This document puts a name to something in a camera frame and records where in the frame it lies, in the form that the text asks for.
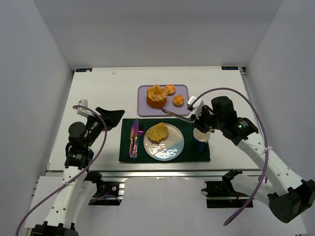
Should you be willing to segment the steel tongs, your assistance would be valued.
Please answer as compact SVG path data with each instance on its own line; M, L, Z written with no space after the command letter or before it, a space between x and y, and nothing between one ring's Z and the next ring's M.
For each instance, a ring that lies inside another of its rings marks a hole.
M183 117L181 115L178 115L178 114L176 114L176 113L174 113L174 112L172 112L170 110L164 109L164 108L161 108L160 110L163 111L165 114L167 114L169 116L178 118L178 119L180 119L182 121L185 121L185 122L191 124L191 119L190 118ZM214 128L211 127L210 125L206 124L205 122L201 121L200 119L199 119L199 122L200 122L199 123L200 126L197 128L199 131L201 131L203 133L206 133L208 131L210 131L211 133L215 132Z

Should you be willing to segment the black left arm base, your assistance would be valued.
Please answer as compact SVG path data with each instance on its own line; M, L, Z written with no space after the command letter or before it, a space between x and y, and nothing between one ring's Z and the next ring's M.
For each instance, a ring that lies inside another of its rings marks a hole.
M90 172L86 180L96 185L96 193L89 202L91 206L119 206L124 191L124 183L110 178L103 178L101 173Z

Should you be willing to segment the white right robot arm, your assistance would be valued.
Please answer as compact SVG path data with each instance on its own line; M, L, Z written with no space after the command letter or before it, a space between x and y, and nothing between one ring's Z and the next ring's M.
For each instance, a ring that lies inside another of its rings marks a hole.
M269 183L260 186L255 199L267 205L283 223L289 223L309 209L315 201L315 182L303 180L271 147L265 147L258 128L248 118L237 116L227 96L216 97L211 103L209 108L202 100L189 98L192 124L202 133L221 131L261 169Z

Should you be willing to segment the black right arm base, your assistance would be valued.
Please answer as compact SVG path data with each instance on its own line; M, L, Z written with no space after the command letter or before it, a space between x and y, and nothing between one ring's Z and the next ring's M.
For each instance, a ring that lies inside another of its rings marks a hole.
M236 192L231 181L242 174L240 170L231 170L220 181L206 181L201 193L206 196L207 208L240 208L249 198L248 195Z

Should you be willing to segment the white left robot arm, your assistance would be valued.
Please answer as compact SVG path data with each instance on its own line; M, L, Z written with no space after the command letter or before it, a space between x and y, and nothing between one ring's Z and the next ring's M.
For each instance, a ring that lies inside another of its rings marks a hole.
M75 109L87 110L86 123L75 122L68 128L68 144L61 186L54 191L55 201L42 224L31 230L32 236L76 236L79 214L91 198L100 191L101 174L89 170L98 157L91 147L101 133L116 127L125 111L108 111L100 107L91 110L76 105Z

